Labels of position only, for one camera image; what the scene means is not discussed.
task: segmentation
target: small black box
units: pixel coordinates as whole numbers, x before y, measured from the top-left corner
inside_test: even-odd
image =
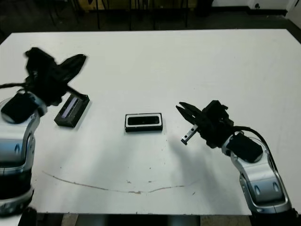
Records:
[[[79,99],[74,94],[71,94],[66,103],[61,108],[60,112],[55,117],[55,122],[58,126],[66,126],[74,128],[86,109],[90,99],[85,95],[85,99]]]
[[[163,129],[161,113],[126,114],[126,132],[154,131]]]

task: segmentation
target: table leg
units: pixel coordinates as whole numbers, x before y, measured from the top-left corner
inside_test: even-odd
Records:
[[[96,14],[97,14],[97,27],[100,30],[100,25],[99,25],[99,10],[98,10],[98,0],[96,0]]]

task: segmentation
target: black cable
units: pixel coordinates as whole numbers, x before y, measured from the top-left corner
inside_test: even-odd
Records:
[[[263,136],[260,135],[259,132],[257,132],[256,130],[254,130],[254,129],[250,128],[250,127],[247,127],[247,126],[234,126],[234,131],[243,131],[243,130],[244,130],[244,131],[251,132],[251,133],[254,133],[254,134],[255,134],[255,135],[256,135],[256,136],[264,143],[264,145],[265,145],[265,146],[267,147],[267,149],[268,149],[268,152],[269,152],[269,156],[270,156],[271,162],[272,162],[272,164],[273,164],[275,170],[278,172],[277,166],[276,166],[275,161],[274,161],[274,159],[273,159],[272,153],[271,153],[271,151],[270,151],[270,149],[269,149],[268,143],[265,141],[265,139],[263,138]]]
[[[3,85],[0,85],[0,89],[4,89],[4,88],[11,88],[11,87],[15,87],[15,86],[21,86],[24,87],[25,83],[6,83]]]

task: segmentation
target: floor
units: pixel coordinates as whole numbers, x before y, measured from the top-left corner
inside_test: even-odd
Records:
[[[0,0],[0,44],[12,32],[71,32],[71,31],[148,31],[148,30],[198,30],[198,29],[287,29],[300,43],[301,30],[283,15],[253,15],[239,8],[214,10],[207,17],[185,10],[132,10],[101,11],[100,29],[96,12],[80,13],[78,20],[72,7],[56,2],[56,11],[41,0]],[[39,226],[74,226],[77,215],[39,215]],[[202,216],[201,226],[249,226],[248,216]]]

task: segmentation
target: chair leg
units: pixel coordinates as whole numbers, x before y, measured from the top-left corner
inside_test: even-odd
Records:
[[[76,12],[75,2],[73,0],[68,0],[68,3],[71,5],[72,12],[75,16],[76,22],[79,23],[79,17],[78,17],[77,12]]]
[[[60,16],[58,15],[58,12],[57,12],[57,8],[56,8],[56,5],[55,5],[55,1],[51,1],[52,2],[52,5],[53,5],[53,9],[55,10],[55,15],[57,18],[59,18]]]
[[[156,29],[155,0],[152,0],[153,29]]]
[[[106,7],[105,7],[105,3],[104,3],[104,1],[102,0],[102,4],[103,4],[103,8],[104,9],[106,9]]]
[[[46,5],[46,7],[47,7],[47,10],[48,10],[48,13],[49,13],[49,15],[50,15],[50,19],[51,19],[53,25],[56,26],[55,20],[54,20],[54,18],[53,18],[53,16],[52,16],[52,13],[51,13],[51,8],[50,8],[49,0],[44,0],[44,3],[45,3],[45,5]]]
[[[186,0],[186,17],[185,17],[185,27],[188,26],[188,0]]]
[[[96,14],[97,14],[97,27],[100,30],[100,25],[99,25],[99,10],[98,10],[98,0],[96,0]]]
[[[132,0],[128,1],[128,6],[129,6],[129,30],[132,30]]]

